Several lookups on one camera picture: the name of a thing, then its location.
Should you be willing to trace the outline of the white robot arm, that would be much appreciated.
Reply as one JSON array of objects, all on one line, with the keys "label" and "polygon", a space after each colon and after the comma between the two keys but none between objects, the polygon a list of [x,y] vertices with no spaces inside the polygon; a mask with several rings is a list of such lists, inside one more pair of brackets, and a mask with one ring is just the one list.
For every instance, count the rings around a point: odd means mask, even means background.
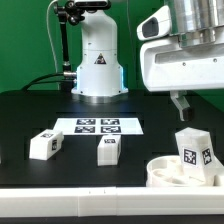
[{"label": "white robot arm", "polygon": [[[82,63],[73,92],[108,102],[127,91],[117,61],[117,26],[104,11],[112,0],[73,0],[82,20]],[[145,87],[168,91],[183,121],[192,118],[188,90],[224,88],[224,0],[164,0],[137,27]]]}]

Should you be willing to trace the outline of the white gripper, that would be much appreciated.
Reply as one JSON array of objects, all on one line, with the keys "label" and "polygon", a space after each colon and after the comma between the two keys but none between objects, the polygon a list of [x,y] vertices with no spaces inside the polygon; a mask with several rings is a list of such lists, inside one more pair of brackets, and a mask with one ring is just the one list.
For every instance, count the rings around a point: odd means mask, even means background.
[{"label": "white gripper", "polygon": [[171,91],[181,121],[191,121],[186,91],[224,88],[224,4],[166,4],[137,27],[150,91]]}]

